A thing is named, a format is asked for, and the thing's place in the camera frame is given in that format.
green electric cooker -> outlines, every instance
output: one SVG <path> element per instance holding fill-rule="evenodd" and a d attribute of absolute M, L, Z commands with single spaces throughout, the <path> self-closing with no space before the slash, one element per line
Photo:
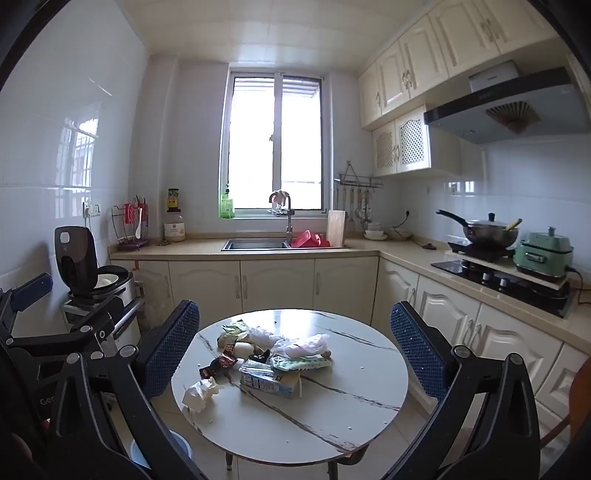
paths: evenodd
<path fill-rule="evenodd" d="M 573 247 L 568 237 L 556 235 L 556 228 L 551 226 L 548 233 L 530 233 L 522 240 L 513 261 L 525 273 L 561 278 L 573 263 Z"/>

blue bucket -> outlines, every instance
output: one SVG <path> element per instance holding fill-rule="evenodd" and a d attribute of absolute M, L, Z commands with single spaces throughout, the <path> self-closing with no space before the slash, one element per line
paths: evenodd
<path fill-rule="evenodd" d="M 193 460 L 193 450 L 191 450 L 191 446 L 189 445 L 188 441 L 181 437 L 177 432 L 173 432 L 172 430 L 170 430 L 170 433 L 173 434 L 174 439 L 181 446 L 183 451 L 189 456 L 191 460 Z M 129 456 L 135 463 L 150 468 L 148 462 L 144 458 L 144 455 L 139 449 L 138 444 L 135 443 L 135 440 L 131 442 L 131 447 L 129 448 Z"/>

ceiling panel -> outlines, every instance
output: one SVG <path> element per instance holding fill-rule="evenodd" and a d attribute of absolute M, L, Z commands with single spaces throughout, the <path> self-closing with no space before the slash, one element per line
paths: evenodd
<path fill-rule="evenodd" d="M 122 0 L 150 49 L 236 66 L 358 70 L 431 0 Z"/>

round table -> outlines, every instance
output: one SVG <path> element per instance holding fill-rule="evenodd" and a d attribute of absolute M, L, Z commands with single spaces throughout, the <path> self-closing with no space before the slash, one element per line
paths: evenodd
<path fill-rule="evenodd" d="M 201 379 L 199 368 L 221 353 L 217 337 L 222 325 L 240 319 L 291 339 L 327 333 L 333 365 L 302 372 L 302 396 L 294 398 L 241 386 L 240 373 L 231 369 L 229 375 L 216 378 L 223 388 L 204 410 L 189 410 L 183 404 L 186 388 Z M 225 450 L 230 468 L 232 455 L 269 465 L 301 466 L 364 452 L 400 411 L 408 373 L 392 342 L 364 323 L 312 310 L 263 310 L 201 330 L 171 384 L 185 418 Z"/>

faucet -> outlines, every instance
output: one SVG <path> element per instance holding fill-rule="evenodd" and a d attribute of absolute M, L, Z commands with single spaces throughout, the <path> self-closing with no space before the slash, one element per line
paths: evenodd
<path fill-rule="evenodd" d="M 277 203 L 280 205 L 285 205 L 285 200 L 287 199 L 287 230 L 285 231 L 285 237 L 287 238 L 287 243 L 291 244 L 291 240 L 293 239 L 293 236 L 294 236 L 294 230 L 293 230 L 293 227 L 291 226 L 291 216 L 295 215 L 296 212 L 291 209 L 290 194 L 283 191 L 283 190 L 275 190 L 269 196 L 269 203 L 273 203 L 273 200 L 275 200 L 275 198 L 277 198 L 277 200 L 278 200 Z"/>

